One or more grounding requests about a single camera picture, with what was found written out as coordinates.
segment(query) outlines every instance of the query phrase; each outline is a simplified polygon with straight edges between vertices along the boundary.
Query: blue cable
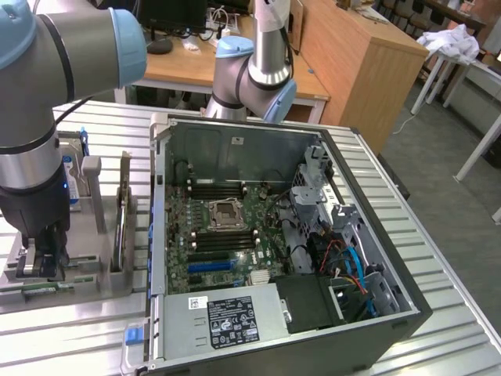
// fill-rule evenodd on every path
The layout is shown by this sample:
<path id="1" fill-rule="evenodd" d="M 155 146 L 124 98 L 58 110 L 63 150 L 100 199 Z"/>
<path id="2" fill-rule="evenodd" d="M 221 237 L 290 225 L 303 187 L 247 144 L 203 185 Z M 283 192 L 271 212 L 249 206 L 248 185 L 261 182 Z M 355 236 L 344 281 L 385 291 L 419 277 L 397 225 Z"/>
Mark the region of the blue cable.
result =
<path id="1" fill-rule="evenodd" d="M 347 247 L 347 249 L 350 252 L 350 254 L 353 258 L 353 261 L 355 261 L 355 264 L 357 266 L 357 273 L 359 274 L 360 286 L 362 286 L 363 288 L 366 288 L 366 281 L 365 281 L 365 278 L 363 275 L 363 268 L 362 268 L 362 264 L 360 263 L 359 255 L 357 255 L 357 252 L 353 247 Z M 349 262 L 348 261 L 345 261 L 345 262 L 347 264 L 346 269 L 348 270 L 348 274 L 351 275 L 351 267 L 348 268 Z M 373 301 L 370 299 L 367 300 L 367 309 L 369 310 L 372 317 L 377 316 L 377 312 L 374 309 Z"/>

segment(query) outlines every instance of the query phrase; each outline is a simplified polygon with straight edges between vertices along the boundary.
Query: blue joint cap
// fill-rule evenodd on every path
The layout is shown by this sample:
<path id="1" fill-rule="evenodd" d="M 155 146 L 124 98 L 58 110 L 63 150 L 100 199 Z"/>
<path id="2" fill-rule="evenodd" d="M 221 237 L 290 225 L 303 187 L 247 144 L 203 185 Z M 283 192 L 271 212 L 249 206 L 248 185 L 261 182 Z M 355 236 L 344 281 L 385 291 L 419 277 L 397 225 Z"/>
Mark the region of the blue joint cap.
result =
<path id="1" fill-rule="evenodd" d="M 216 57 L 239 57 L 250 55 L 253 52 L 254 43 L 250 39 L 230 35 L 219 39 Z"/>
<path id="2" fill-rule="evenodd" d="M 26 0 L 0 0 L 0 69 L 30 47 L 36 27 L 35 15 Z"/>
<path id="3" fill-rule="evenodd" d="M 140 80 L 146 71 L 146 42 L 142 28 L 132 13 L 109 8 L 118 58 L 118 87 Z"/>
<path id="4" fill-rule="evenodd" d="M 282 90 L 273 100 L 273 103 L 268 107 L 263 120 L 268 123 L 280 123 L 283 119 L 285 119 L 287 113 L 292 106 L 292 102 L 296 97 L 296 82 L 294 80 L 290 80 L 282 87 Z"/>
<path id="5" fill-rule="evenodd" d="M 138 345 L 144 341 L 144 329 L 142 327 L 130 327 L 125 332 L 125 345 Z"/>

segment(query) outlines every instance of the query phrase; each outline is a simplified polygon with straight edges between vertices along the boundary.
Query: blue latch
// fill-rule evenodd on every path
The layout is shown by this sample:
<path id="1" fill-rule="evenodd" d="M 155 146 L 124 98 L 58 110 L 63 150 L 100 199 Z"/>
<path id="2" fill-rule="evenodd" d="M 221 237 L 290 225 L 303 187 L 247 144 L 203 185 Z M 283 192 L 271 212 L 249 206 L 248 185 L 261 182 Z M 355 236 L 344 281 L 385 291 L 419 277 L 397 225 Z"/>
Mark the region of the blue latch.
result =
<path id="1" fill-rule="evenodd" d="M 125 345 L 138 345 L 144 341 L 144 329 L 142 327 L 130 327 L 125 332 Z"/>

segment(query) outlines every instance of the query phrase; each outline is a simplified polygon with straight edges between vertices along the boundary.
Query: power supply label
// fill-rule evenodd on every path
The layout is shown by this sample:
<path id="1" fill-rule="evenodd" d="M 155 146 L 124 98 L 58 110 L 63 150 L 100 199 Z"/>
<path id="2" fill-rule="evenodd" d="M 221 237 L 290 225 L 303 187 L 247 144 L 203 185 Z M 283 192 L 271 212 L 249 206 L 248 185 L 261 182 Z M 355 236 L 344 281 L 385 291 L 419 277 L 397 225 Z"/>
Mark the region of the power supply label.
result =
<path id="1" fill-rule="evenodd" d="M 259 341 L 258 323 L 250 296 L 207 303 L 214 349 Z"/>

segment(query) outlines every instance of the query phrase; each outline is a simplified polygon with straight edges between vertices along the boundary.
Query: table leg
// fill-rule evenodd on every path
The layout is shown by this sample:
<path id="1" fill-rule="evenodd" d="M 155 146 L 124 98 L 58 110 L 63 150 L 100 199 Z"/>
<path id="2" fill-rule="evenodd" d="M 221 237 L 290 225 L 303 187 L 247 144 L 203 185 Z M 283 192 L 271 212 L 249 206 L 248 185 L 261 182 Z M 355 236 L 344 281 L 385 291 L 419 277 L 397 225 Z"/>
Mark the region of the table leg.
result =
<path id="1" fill-rule="evenodd" d="M 127 104 L 127 94 L 125 87 L 122 89 L 115 89 L 115 103 Z"/>
<path id="2" fill-rule="evenodd" d="M 417 114 L 417 111 L 421 108 L 421 103 L 423 102 L 423 99 L 426 96 L 426 93 L 430 89 L 431 84 L 433 83 L 433 80 L 435 79 L 435 77 L 437 77 L 438 71 L 440 70 L 440 67 L 442 66 L 443 62 L 444 62 L 444 58 L 442 56 L 439 56 L 433 69 L 430 72 L 430 75 L 428 76 L 428 79 L 424 83 L 423 89 L 421 90 L 420 94 L 418 95 L 412 110 L 410 111 L 410 113 L 412 115 Z"/>
<path id="3" fill-rule="evenodd" d="M 442 71 L 442 74 L 440 74 L 440 77 L 438 78 L 435 87 L 433 88 L 433 90 L 431 90 L 431 94 L 426 99 L 426 103 L 431 104 L 431 102 L 433 102 L 433 99 L 435 99 L 437 95 L 438 89 L 442 86 L 442 83 L 444 82 L 445 78 L 449 75 L 452 68 L 453 68 L 453 62 L 448 61 L 447 64 L 445 65 L 444 70 Z"/>
<path id="4" fill-rule="evenodd" d="M 461 84 L 463 83 L 464 79 L 466 78 L 467 74 L 468 74 L 468 71 L 470 70 L 470 66 L 467 66 L 463 69 L 463 73 L 461 73 L 461 75 L 458 77 L 456 83 L 454 84 L 454 86 L 452 87 L 451 89 L 451 92 L 449 93 L 449 95 L 447 96 L 447 99 L 445 100 L 444 102 L 444 107 L 448 107 L 449 104 L 451 103 L 451 100 L 452 100 L 452 97 L 454 96 L 454 94 L 456 94 L 456 91 L 457 89 L 461 86 Z"/>
<path id="5" fill-rule="evenodd" d="M 310 111 L 310 117 L 308 118 L 308 123 L 320 124 L 320 118 L 322 117 L 323 109 L 326 106 L 325 100 L 317 100 L 315 106 L 312 107 Z"/>
<path id="6" fill-rule="evenodd" d="M 500 133 L 501 133 L 501 115 L 499 115 L 496 121 L 494 121 L 494 124 L 491 126 L 491 128 L 485 134 L 484 138 L 481 140 L 481 142 L 475 148 L 475 150 L 470 155 L 466 163 L 463 165 L 463 167 L 455 176 L 458 182 L 464 179 L 464 176 L 471 170 L 477 159 L 483 153 L 485 153 L 485 151 L 491 146 L 491 144 L 498 138 Z"/>
<path id="7" fill-rule="evenodd" d="M 494 222 L 496 222 L 496 225 L 501 225 L 501 208 L 499 208 L 498 211 L 494 213 L 492 219 L 494 220 Z"/>

